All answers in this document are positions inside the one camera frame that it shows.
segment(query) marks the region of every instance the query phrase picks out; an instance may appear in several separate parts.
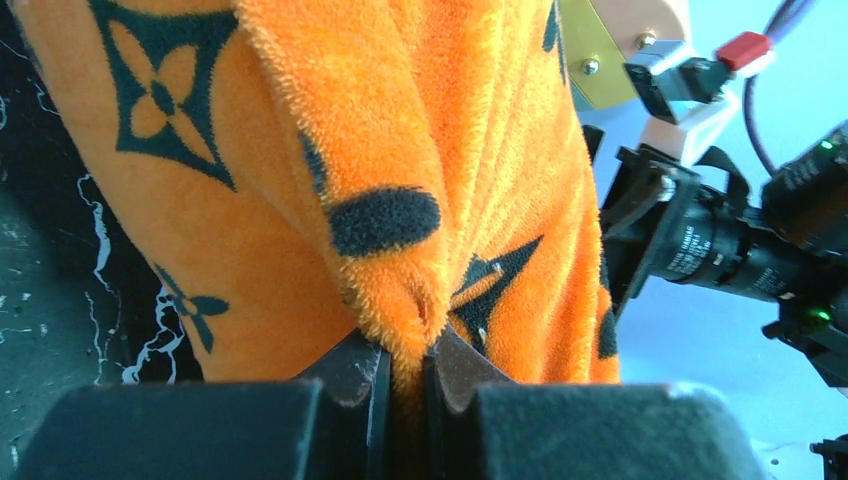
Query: screw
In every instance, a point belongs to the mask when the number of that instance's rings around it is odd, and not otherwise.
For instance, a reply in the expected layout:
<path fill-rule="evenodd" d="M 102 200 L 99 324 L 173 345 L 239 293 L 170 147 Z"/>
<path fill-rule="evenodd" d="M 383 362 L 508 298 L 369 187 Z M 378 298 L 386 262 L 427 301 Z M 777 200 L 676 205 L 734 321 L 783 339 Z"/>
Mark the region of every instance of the screw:
<path fill-rule="evenodd" d="M 639 47 L 639 50 L 644 48 L 648 48 L 654 43 L 657 42 L 657 37 L 651 32 L 643 33 L 638 40 L 636 40 L 636 45 Z"/>
<path fill-rule="evenodd" d="M 586 75 L 594 75 L 601 69 L 601 63 L 594 58 L 583 60 L 583 73 Z"/>

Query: light blue surface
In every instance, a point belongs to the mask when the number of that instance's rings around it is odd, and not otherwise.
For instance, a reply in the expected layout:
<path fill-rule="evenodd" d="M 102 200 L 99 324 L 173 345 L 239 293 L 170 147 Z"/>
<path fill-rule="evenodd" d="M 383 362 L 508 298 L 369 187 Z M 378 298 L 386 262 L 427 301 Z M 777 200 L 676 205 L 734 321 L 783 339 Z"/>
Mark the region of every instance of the light blue surface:
<path fill-rule="evenodd" d="M 704 56 L 745 31 L 761 31 L 778 0 L 691 0 L 693 43 Z M 819 0 L 783 43 L 777 62 L 758 80 L 755 116 L 765 147 L 785 163 L 848 117 L 848 0 Z M 741 82 L 733 85 L 741 96 Z M 635 147 L 647 114 L 634 102 L 581 114 L 607 132 L 595 161 L 600 198 L 612 181 L 619 145 Z M 768 176 L 751 148 L 740 115 L 719 138 L 748 178 L 759 206 Z M 707 174 L 708 183 L 723 185 Z M 699 287 L 651 279 L 619 324 L 628 382 L 694 381 L 727 397 L 752 439 L 781 446 L 770 470 L 780 480 L 822 478 L 821 457 L 807 444 L 848 433 L 848 399 L 827 388 L 807 360 L 760 327 L 777 307 Z"/>

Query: cable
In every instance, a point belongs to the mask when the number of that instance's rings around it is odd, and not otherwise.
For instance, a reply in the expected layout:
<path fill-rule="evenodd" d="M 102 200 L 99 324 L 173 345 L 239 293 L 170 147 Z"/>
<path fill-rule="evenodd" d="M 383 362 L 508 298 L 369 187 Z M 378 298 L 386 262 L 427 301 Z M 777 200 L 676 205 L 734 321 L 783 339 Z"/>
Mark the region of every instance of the cable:
<path fill-rule="evenodd" d="M 816 0 L 784 0 L 777 9 L 771 21 L 765 30 L 765 35 L 769 37 L 772 43 L 779 43 L 783 40 L 797 25 L 800 23 L 804 15 L 809 12 Z M 745 120 L 745 130 L 748 131 L 748 137 L 751 139 L 751 146 L 754 147 L 754 153 L 759 157 L 763 167 L 774 176 L 777 172 L 777 167 L 769 157 L 763 147 L 762 139 L 757 132 L 756 121 L 754 120 L 754 87 L 757 84 L 755 75 L 745 81 L 745 90 L 742 94 L 742 117 Z"/>

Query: orange towel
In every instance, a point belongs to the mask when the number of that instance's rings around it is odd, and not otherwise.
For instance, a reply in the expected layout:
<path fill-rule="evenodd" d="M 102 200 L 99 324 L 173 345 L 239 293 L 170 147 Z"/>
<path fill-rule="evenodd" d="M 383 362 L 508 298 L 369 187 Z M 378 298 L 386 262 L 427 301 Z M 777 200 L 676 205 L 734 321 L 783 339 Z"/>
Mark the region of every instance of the orange towel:
<path fill-rule="evenodd" d="M 290 378 L 358 325 L 417 418 L 448 321 L 517 381 L 617 381 L 551 0 L 11 6 L 208 381 Z"/>

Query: yellow metal plate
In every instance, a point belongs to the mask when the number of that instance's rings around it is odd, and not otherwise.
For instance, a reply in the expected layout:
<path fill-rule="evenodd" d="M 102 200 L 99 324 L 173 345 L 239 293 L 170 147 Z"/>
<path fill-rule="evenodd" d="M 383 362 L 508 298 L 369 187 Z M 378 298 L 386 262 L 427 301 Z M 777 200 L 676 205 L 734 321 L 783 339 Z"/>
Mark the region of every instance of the yellow metal plate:
<path fill-rule="evenodd" d="M 557 21 L 566 69 L 574 88 L 596 110 L 636 98 L 636 91 L 624 72 L 624 56 L 592 7 L 592 2 L 557 1 Z M 583 71 L 584 62 L 590 59 L 597 60 L 600 65 L 593 75 Z"/>

